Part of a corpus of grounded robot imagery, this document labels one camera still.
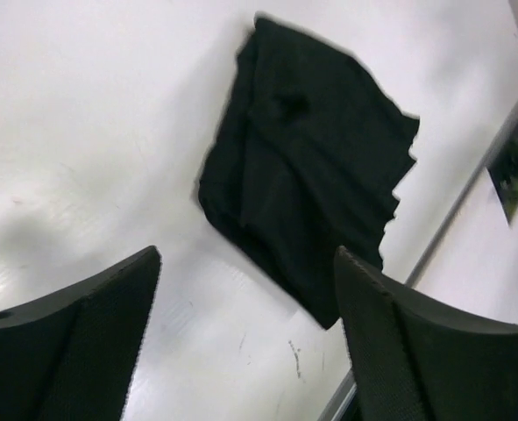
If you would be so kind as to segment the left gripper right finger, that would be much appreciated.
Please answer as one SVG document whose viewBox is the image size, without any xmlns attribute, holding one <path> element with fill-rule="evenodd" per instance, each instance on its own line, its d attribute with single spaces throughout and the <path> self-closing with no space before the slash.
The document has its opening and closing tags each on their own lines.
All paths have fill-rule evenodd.
<svg viewBox="0 0 518 421">
<path fill-rule="evenodd" d="M 341 246 L 334 260 L 365 420 L 518 420 L 518 325 L 451 307 Z"/>
</svg>

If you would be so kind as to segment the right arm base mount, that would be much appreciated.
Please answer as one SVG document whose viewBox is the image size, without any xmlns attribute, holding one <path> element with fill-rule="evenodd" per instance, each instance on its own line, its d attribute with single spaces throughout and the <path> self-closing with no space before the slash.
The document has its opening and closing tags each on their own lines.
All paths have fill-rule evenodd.
<svg viewBox="0 0 518 421">
<path fill-rule="evenodd" d="M 518 210 L 518 119 L 487 171 L 510 225 Z"/>
</svg>

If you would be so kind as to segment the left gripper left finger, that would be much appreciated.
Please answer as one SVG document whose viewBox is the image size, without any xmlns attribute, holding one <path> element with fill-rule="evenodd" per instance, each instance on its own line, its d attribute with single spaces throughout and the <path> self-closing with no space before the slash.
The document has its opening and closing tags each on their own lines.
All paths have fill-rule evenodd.
<svg viewBox="0 0 518 421">
<path fill-rule="evenodd" d="M 160 269 L 149 246 L 0 311 L 0 420 L 120 419 Z"/>
</svg>

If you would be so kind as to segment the black pleated skirt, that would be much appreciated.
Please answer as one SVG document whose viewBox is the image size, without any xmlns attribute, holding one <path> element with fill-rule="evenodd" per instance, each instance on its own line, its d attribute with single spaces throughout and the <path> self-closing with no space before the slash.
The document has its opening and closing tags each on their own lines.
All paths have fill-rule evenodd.
<svg viewBox="0 0 518 421">
<path fill-rule="evenodd" d="M 354 57 L 266 16 L 237 73 L 198 199 L 208 221 L 323 328 L 346 246 L 380 267 L 420 121 Z"/>
</svg>

